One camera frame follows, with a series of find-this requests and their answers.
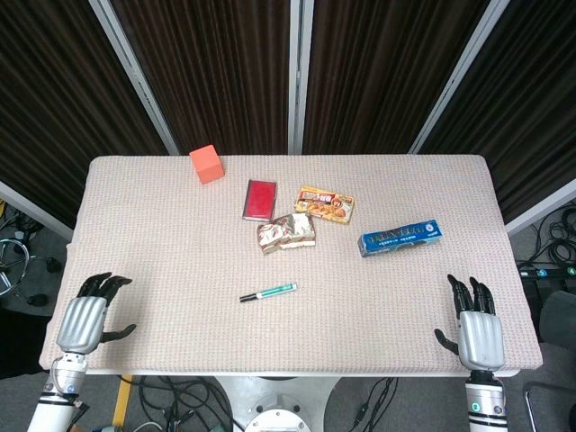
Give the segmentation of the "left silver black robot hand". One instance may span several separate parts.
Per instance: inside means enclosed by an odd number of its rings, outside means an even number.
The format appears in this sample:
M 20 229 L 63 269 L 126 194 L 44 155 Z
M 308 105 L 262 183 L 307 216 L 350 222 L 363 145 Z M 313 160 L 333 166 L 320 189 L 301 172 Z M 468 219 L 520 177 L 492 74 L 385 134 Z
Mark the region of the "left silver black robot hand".
M 57 336 L 61 351 L 86 356 L 101 344 L 129 336 L 136 324 L 116 331 L 105 331 L 104 324 L 118 291 L 131 283 L 130 278 L 110 272 L 88 277 L 65 311 Z

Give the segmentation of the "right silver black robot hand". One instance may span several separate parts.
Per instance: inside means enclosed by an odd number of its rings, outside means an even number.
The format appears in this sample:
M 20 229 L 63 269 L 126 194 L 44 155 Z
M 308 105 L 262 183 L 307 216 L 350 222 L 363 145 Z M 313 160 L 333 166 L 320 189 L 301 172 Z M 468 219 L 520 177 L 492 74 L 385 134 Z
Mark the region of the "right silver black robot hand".
M 470 278 L 472 293 L 453 275 L 447 280 L 453 292 L 458 339 L 449 340 L 436 328 L 436 341 L 459 357 L 461 364 L 472 372 L 494 373 L 505 364 L 502 324 L 496 315 L 491 290 L 475 278 Z

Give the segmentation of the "green white marker pen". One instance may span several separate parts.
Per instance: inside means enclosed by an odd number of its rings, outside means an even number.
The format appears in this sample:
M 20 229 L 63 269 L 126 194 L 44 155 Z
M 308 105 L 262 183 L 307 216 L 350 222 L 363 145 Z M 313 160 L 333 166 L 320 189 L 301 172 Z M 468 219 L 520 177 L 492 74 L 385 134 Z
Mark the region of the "green white marker pen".
M 289 293 L 289 292 L 293 292 L 297 289 L 297 284 L 296 283 L 289 283 L 289 284 L 285 284 L 285 285 L 281 285 L 272 289 L 267 289 L 261 292 L 257 292 L 256 293 L 256 298 L 258 300 L 264 299 L 264 298 L 268 298 L 268 297 L 272 297 L 272 296 L 276 296 L 279 294 L 283 294 L 283 293 Z

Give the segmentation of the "grey office chair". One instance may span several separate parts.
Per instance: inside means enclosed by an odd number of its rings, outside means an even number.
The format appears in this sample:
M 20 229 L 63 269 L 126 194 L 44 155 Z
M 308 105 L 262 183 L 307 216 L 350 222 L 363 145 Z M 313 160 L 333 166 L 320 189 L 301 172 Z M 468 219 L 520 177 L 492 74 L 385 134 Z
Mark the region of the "grey office chair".
M 576 355 L 576 294 L 565 291 L 550 294 L 541 309 L 538 328 L 544 342 L 565 348 Z M 535 388 L 568 394 L 575 398 L 576 388 L 535 381 L 524 385 L 523 396 L 530 428 L 532 432 L 539 432 L 530 400 L 531 391 Z

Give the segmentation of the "chrome stool base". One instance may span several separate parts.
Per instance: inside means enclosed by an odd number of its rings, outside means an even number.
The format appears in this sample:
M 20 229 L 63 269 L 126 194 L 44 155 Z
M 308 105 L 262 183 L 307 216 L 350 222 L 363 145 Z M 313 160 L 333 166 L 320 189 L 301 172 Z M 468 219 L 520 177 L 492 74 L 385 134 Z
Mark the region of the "chrome stool base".
M 45 293 L 24 295 L 20 286 L 34 262 L 43 262 L 46 272 L 57 274 L 62 264 L 53 256 L 33 255 L 20 240 L 15 238 L 0 239 L 0 299 L 15 296 L 32 307 L 43 307 L 49 302 Z

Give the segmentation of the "yellow floor tape strip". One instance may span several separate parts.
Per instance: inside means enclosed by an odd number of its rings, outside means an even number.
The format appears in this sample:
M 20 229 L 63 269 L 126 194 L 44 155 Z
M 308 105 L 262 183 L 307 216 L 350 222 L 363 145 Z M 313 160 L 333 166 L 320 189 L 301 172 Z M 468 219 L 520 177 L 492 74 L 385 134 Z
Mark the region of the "yellow floor tape strip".
M 126 413 L 131 395 L 131 374 L 123 374 L 117 391 L 115 407 L 112 415 L 112 424 L 122 428 L 126 419 Z

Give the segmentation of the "black power strip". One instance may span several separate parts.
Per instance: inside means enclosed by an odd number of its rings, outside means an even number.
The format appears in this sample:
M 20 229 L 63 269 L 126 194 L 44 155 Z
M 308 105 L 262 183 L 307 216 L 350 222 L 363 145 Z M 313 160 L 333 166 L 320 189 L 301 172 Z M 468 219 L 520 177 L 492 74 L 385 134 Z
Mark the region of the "black power strip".
M 522 279 L 527 280 L 547 280 L 547 279 L 576 279 L 576 267 L 562 266 L 557 268 L 535 268 L 527 267 L 518 270 Z

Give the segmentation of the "beige woven table cloth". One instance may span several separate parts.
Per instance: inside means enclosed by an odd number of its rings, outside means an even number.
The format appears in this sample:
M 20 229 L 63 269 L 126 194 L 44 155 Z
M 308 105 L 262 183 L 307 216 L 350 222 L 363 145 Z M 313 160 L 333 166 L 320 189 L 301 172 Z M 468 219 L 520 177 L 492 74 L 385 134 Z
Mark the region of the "beige woven table cloth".
M 474 277 L 494 297 L 508 372 L 542 363 L 491 174 L 479 156 L 229 156 L 225 176 L 198 180 L 188 157 L 98 157 L 67 248 L 40 364 L 59 355 L 66 307 L 84 280 L 132 280 L 107 312 L 93 372 L 136 374 L 445 374 L 459 359 L 451 286 Z M 351 220 L 315 220 L 316 245 L 264 254 L 242 218 L 248 181 L 276 182 L 275 212 L 311 185 L 355 199 Z M 361 235 L 436 220 L 433 244 L 362 257 Z M 285 284 L 261 300 L 239 297 Z

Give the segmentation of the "long blue wrap box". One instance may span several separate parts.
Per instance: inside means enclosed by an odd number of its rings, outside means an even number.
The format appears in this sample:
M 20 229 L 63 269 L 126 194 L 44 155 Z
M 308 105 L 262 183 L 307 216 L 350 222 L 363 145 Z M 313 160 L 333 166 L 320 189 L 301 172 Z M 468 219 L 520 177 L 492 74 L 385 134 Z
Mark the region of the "long blue wrap box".
M 443 233 L 437 221 L 426 220 L 394 229 L 363 234 L 357 245 L 362 257 L 370 257 L 396 252 L 403 248 L 433 244 L 442 237 Z

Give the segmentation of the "orange foam cube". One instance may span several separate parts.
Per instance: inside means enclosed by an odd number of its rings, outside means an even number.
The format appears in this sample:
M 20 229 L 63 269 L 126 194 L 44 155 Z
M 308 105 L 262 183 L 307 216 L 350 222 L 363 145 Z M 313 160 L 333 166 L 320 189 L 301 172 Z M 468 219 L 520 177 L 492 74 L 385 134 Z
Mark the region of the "orange foam cube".
M 203 185 L 224 177 L 224 168 L 213 145 L 189 153 L 194 170 Z

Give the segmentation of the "yellow curry roux box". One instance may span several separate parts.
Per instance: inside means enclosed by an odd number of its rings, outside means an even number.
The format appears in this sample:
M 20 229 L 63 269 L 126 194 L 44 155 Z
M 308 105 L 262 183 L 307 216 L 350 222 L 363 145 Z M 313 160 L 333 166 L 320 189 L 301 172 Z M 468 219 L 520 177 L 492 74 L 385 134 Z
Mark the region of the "yellow curry roux box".
M 348 224 L 355 206 L 355 199 L 346 194 L 304 185 L 298 192 L 294 209 L 341 224 Z

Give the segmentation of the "red flat case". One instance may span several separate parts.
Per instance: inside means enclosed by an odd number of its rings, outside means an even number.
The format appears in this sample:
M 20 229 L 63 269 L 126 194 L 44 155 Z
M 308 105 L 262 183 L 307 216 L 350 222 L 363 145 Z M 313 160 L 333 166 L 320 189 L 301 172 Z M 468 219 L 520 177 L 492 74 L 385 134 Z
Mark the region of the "red flat case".
M 249 180 L 242 218 L 270 221 L 274 217 L 276 192 L 276 182 Z

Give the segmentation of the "crumpled foil snack packet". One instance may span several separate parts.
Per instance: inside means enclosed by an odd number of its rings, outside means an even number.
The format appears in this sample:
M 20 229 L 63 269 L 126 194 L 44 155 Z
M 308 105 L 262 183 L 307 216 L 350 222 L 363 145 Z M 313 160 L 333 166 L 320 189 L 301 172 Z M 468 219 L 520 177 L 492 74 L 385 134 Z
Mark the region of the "crumpled foil snack packet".
M 257 227 L 257 242 L 262 252 L 314 247 L 316 231 L 308 213 L 291 213 Z

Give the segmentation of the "dark ribbed partition panel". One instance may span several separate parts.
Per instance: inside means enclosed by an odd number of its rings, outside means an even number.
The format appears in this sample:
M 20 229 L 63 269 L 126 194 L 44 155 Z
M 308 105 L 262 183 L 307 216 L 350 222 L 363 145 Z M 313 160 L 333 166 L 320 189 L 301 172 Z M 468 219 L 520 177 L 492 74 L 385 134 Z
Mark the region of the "dark ribbed partition panel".
M 490 0 L 315 0 L 302 152 L 404 154 Z
M 291 0 L 112 0 L 184 154 L 284 155 Z
M 483 156 L 505 222 L 576 179 L 576 0 L 509 0 L 420 150 Z
M 73 228 L 93 159 L 166 154 L 87 0 L 0 0 L 0 182 Z

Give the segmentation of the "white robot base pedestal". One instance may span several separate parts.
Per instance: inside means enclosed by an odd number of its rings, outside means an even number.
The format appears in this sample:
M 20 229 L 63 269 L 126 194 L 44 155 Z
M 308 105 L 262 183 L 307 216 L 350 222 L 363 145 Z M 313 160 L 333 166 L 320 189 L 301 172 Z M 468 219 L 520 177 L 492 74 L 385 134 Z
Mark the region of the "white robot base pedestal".
M 233 432 L 325 432 L 325 411 L 339 379 L 329 376 L 219 376 Z

